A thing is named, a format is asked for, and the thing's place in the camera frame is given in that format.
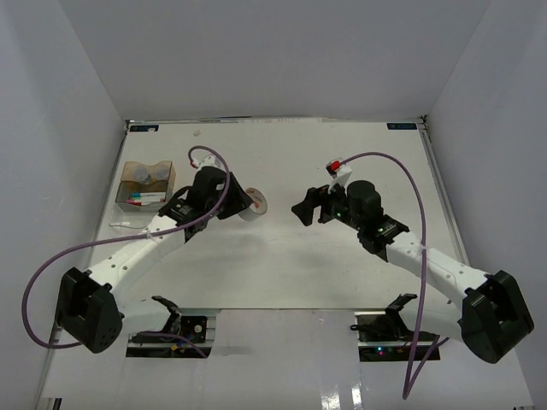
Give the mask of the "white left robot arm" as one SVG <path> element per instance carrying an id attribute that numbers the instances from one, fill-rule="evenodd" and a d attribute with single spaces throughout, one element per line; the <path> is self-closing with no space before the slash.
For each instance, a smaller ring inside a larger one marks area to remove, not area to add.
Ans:
<path id="1" fill-rule="evenodd" d="M 85 271 L 62 276 L 55 322 L 92 353 L 106 350 L 120 335 L 156 334 L 163 341 L 179 335 L 178 306 L 162 296 L 136 304 L 129 290 L 165 256 L 203 231 L 209 220 L 225 220 L 252 209 L 250 193 L 233 173 L 206 166 L 192 185 L 178 190 L 133 240 Z"/>

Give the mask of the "clear brown organizer container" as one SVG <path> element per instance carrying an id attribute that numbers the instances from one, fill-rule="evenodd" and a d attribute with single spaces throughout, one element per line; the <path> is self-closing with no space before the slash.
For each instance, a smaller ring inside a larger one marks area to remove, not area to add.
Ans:
<path id="1" fill-rule="evenodd" d="M 171 161 L 147 165 L 126 161 L 121 170 L 109 226 L 121 234 L 142 231 L 174 193 Z"/>

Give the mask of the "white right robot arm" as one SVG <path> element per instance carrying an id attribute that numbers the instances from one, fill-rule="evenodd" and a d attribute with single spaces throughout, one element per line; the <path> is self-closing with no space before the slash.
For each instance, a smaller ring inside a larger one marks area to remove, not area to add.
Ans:
<path id="1" fill-rule="evenodd" d="M 320 213 L 319 223 L 336 220 L 356 231 L 361 246 L 381 260 L 400 267 L 442 293 L 456 313 L 439 310 L 419 313 L 418 297 L 402 294 L 369 324 L 353 326 L 359 332 L 406 340 L 417 329 L 417 318 L 427 333 L 463 342 L 483 361 L 495 364 L 534 329 L 516 279 L 505 271 L 480 271 L 436 249 L 426 249 L 403 223 L 384 212 L 380 194 L 368 181 L 346 188 L 339 184 L 307 190 L 291 211 L 305 226 Z"/>

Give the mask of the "aluminium rail left edge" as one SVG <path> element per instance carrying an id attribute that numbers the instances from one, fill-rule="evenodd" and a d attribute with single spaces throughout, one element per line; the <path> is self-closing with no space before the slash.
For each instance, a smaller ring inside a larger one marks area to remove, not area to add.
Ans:
<path id="1" fill-rule="evenodd" d="M 50 335 L 48 336 L 47 346 L 48 350 L 64 350 L 69 348 L 69 343 L 63 340 L 63 329 L 56 323 L 55 319 L 52 319 Z"/>

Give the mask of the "black label left corner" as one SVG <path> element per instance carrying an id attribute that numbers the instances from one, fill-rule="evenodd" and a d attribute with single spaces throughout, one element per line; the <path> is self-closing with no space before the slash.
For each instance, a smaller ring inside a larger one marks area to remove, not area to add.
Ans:
<path id="1" fill-rule="evenodd" d="M 157 132 L 159 130 L 158 125 L 131 125 L 129 126 L 129 132 Z"/>

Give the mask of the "pink capped white marker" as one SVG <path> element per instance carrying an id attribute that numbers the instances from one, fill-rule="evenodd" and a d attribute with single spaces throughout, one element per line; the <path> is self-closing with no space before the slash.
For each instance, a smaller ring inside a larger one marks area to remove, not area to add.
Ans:
<path id="1" fill-rule="evenodd" d="M 131 202 L 131 205 L 137 207 L 160 207 L 165 204 L 165 202 Z"/>

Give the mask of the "blue capped white marker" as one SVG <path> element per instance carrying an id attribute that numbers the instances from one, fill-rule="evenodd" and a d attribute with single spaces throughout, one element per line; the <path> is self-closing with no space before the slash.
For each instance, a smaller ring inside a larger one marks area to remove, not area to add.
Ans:
<path id="1" fill-rule="evenodd" d="M 132 200 L 137 200 L 138 198 L 165 198 L 165 192 L 143 192 L 143 193 L 132 193 L 129 198 Z"/>

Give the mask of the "clear jar of paper clips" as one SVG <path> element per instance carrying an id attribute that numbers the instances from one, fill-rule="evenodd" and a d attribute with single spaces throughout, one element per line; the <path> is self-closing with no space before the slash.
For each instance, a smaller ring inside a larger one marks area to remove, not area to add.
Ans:
<path id="1" fill-rule="evenodd" d="M 169 180 L 170 173 L 170 167 L 157 167 L 154 171 L 154 178 L 157 180 Z"/>

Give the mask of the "black label corner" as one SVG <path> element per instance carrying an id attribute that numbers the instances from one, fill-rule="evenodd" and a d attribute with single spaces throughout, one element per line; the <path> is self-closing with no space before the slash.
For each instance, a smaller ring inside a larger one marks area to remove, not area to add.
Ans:
<path id="1" fill-rule="evenodd" d="M 129 132 L 157 132 L 159 130 L 158 125 L 131 125 L 129 126 Z"/>
<path id="2" fill-rule="evenodd" d="M 417 129 L 417 125 L 415 123 L 388 122 L 386 126 L 389 130 L 398 130 L 398 131 Z"/>

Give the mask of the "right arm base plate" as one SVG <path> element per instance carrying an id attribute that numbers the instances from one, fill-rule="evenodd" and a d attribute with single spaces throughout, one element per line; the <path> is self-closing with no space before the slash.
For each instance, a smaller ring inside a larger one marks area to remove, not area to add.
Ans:
<path id="1" fill-rule="evenodd" d="M 350 329 L 356 333 L 361 362 L 405 362 L 409 359 L 412 331 L 400 331 L 383 312 L 357 312 Z"/>

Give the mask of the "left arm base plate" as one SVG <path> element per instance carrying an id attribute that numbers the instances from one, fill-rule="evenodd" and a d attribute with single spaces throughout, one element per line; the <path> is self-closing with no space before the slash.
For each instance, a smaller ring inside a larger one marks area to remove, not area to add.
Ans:
<path id="1" fill-rule="evenodd" d="M 129 338 L 126 356 L 151 359 L 206 359 L 215 338 L 215 320 L 207 316 L 182 316 L 170 331 L 176 337 L 134 335 Z"/>

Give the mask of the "aluminium rail edge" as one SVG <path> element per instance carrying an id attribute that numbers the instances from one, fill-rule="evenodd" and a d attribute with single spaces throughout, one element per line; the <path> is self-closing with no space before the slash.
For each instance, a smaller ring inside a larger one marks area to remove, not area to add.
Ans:
<path id="1" fill-rule="evenodd" d="M 63 329 L 56 323 L 55 319 L 52 319 L 50 335 L 48 336 L 47 346 L 48 350 L 64 350 L 69 348 L 69 343 L 63 340 Z"/>
<path id="2" fill-rule="evenodd" d="M 451 241 L 456 252 L 456 257 L 459 261 L 469 263 L 468 253 L 465 249 L 465 245 L 462 241 L 462 236 L 459 227 L 456 223 L 456 217 L 452 210 L 450 199 L 445 189 L 444 181 L 441 176 L 440 168 L 438 166 L 437 159 L 435 157 L 432 145 L 432 139 L 428 130 L 428 115 L 422 115 L 419 117 L 417 126 L 421 135 L 422 144 L 426 153 L 429 167 L 432 172 L 432 177 L 438 192 L 441 207 L 444 212 L 444 217 L 449 227 Z"/>

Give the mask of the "black label right corner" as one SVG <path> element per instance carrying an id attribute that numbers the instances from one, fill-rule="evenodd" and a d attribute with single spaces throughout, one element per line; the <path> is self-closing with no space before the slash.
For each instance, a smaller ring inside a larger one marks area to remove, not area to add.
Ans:
<path id="1" fill-rule="evenodd" d="M 417 125 L 415 123 L 388 122 L 386 126 L 389 130 L 398 130 L 398 131 L 417 129 Z"/>

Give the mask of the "aluminium rail right edge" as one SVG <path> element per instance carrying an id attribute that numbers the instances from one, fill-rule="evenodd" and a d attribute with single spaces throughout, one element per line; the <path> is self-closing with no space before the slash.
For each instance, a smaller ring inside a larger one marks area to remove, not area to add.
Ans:
<path id="1" fill-rule="evenodd" d="M 468 253 L 465 249 L 465 245 L 462 241 L 462 236 L 459 227 L 456 223 L 456 217 L 452 210 L 450 199 L 445 189 L 444 181 L 441 176 L 440 168 L 438 166 L 437 159 L 435 157 L 432 145 L 432 139 L 428 130 L 428 115 L 422 115 L 419 117 L 417 126 L 421 135 L 422 144 L 426 153 L 429 167 L 432 172 L 432 177 L 438 192 L 441 207 L 444 212 L 444 217 L 449 227 L 451 241 L 456 252 L 456 257 L 459 261 L 469 263 Z"/>

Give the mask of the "large white tape roll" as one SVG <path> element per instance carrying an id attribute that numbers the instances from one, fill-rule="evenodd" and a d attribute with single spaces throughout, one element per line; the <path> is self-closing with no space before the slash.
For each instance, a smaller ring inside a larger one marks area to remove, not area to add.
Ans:
<path id="1" fill-rule="evenodd" d="M 244 192 L 251 199 L 251 205 L 241 211 L 238 216 L 246 222 L 253 222 L 268 211 L 268 203 L 266 197 L 256 188 L 249 187 Z"/>

